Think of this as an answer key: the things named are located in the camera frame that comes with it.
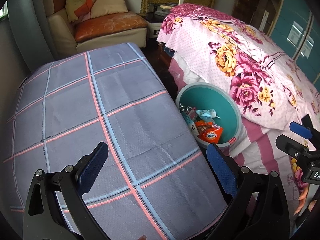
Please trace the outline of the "person right hand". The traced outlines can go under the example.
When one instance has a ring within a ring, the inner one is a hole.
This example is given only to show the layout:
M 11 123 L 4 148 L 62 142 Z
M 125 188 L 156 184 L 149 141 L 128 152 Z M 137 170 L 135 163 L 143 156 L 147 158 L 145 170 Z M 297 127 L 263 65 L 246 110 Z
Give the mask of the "person right hand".
M 303 189 L 298 200 L 299 204 L 296 208 L 294 215 L 300 215 L 304 211 L 311 212 L 314 205 L 317 203 L 317 198 L 315 197 L 319 186 L 309 185 Z

